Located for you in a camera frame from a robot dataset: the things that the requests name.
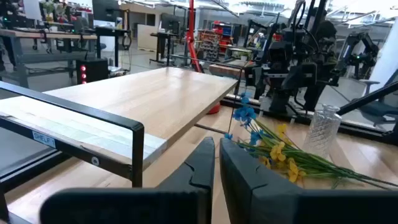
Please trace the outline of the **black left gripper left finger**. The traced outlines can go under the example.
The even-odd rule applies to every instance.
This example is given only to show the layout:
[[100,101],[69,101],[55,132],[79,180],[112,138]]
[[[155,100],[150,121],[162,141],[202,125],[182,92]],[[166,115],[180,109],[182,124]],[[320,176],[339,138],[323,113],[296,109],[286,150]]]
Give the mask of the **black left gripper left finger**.
[[206,137],[154,188],[74,188],[51,195],[41,224],[210,224],[215,143]]

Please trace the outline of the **blue flower bunch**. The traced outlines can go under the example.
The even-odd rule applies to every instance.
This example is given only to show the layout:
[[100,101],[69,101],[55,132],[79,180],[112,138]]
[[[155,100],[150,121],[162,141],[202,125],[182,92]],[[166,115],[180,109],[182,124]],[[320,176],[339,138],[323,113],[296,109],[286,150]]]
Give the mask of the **blue flower bunch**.
[[241,141],[244,145],[259,146],[261,144],[267,144],[274,137],[269,131],[265,131],[260,127],[254,108],[249,106],[249,97],[246,92],[240,94],[240,102],[242,106],[233,112],[232,118],[240,122],[242,126],[249,134],[250,138],[247,141]]

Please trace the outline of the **red storage rack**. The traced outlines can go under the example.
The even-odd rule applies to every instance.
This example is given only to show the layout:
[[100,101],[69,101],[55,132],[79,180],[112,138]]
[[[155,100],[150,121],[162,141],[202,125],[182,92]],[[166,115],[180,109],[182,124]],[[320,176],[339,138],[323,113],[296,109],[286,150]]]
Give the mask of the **red storage rack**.
[[209,29],[198,30],[199,53],[203,60],[217,62],[233,44],[234,26],[221,21],[206,22]]

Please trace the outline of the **wooden workbench with grey frame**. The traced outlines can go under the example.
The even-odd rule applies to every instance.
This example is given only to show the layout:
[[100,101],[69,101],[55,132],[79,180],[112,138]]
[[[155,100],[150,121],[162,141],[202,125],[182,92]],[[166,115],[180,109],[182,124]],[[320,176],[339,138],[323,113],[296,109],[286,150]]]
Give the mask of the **wooden workbench with grey frame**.
[[[16,63],[16,69],[8,72],[3,70],[0,72],[0,81],[3,78],[18,82],[20,86],[28,87],[28,79],[30,77],[38,77],[56,73],[69,73],[73,75],[75,71],[74,61],[84,58],[96,58],[95,42],[97,36],[88,34],[72,34],[65,32],[46,32],[44,30],[36,30],[29,32],[27,30],[9,30],[0,29],[1,37],[8,37],[11,40],[12,53]],[[42,39],[44,42],[51,42],[51,40],[64,40],[67,43],[65,53],[36,53],[28,54],[22,50],[22,39]],[[72,40],[85,40],[87,41],[87,48],[82,51],[73,52],[70,48]],[[66,67],[57,68],[29,68],[28,64],[49,63],[49,62],[66,62]]]

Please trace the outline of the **yellow flower bunch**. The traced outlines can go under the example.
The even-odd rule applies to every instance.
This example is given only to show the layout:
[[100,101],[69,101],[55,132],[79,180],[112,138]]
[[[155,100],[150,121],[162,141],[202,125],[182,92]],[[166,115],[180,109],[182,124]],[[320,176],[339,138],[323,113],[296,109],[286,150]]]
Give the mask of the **yellow flower bunch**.
[[288,137],[287,126],[284,124],[279,125],[277,131],[272,131],[256,120],[251,124],[244,123],[243,127],[250,133],[250,139],[240,139],[236,144],[259,159],[266,168],[285,175],[292,183],[309,177],[333,179],[335,183],[332,187],[336,187],[341,179],[353,179],[385,190],[392,186],[398,187],[398,184],[357,173],[303,151]]

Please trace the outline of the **grey office chair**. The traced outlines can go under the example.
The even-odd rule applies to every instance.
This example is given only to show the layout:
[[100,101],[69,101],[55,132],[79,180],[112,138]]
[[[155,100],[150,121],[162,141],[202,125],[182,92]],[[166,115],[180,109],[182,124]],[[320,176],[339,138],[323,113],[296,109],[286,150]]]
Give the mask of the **grey office chair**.
[[360,107],[359,111],[374,127],[394,124],[398,121],[398,90]]

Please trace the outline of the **black computer tower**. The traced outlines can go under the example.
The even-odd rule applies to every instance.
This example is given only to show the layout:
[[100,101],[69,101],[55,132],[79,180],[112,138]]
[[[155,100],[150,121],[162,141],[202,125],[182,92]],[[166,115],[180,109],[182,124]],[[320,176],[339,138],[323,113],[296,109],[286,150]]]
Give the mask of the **black computer tower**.
[[76,61],[77,84],[86,84],[109,78],[108,61],[106,59],[83,59]]

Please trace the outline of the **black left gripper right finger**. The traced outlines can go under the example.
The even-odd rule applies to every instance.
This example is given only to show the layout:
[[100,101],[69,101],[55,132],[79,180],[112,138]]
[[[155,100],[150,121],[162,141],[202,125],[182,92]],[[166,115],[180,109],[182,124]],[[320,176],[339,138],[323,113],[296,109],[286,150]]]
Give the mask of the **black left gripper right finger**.
[[232,224],[398,224],[398,190],[303,189],[225,138],[220,172]]

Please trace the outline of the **diamond-pattern clear glass vase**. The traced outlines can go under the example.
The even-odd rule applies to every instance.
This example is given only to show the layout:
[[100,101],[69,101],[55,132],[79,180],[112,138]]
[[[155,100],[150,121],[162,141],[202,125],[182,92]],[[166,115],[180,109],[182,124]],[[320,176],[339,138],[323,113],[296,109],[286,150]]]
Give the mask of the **diamond-pattern clear glass vase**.
[[341,123],[340,110],[337,106],[323,105],[322,110],[316,110],[302,149],[311,154],[327,159],[330,148],[336,138]]

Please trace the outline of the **white shelf label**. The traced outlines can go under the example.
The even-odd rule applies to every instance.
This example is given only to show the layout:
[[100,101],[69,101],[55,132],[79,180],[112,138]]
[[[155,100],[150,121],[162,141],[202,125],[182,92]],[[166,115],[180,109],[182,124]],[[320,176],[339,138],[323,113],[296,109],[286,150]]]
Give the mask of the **white shelf label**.
[[45,134],[39,133],[37,131],[32,131],[33,139],[37,142],[50,146],[52,148],[56,148],[54,138],[47,136]]

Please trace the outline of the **wooden shelf with black frame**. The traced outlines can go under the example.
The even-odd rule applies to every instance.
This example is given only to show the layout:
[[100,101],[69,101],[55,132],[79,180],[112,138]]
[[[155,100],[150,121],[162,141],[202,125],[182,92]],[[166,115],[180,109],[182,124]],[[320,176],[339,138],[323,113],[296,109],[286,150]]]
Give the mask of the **wooden shelf with black frame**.
[[0,127],[142,185],[142,173],[237,84],[167,67],[41,93],[0,82]]

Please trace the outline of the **black standing desk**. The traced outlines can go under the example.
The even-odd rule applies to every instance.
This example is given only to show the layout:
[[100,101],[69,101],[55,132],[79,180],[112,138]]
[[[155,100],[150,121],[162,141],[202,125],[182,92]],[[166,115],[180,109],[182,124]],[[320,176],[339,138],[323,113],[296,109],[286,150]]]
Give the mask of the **black standing desk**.
[[127,29],[118,29],[115,27],[96,26],[96,56],[101,58],[101,42],[100,37],[114,37],[114,65],[119,65],[119,38],[122,37],[122,47],[124,50],[129,50],[132,42],[131,31]]

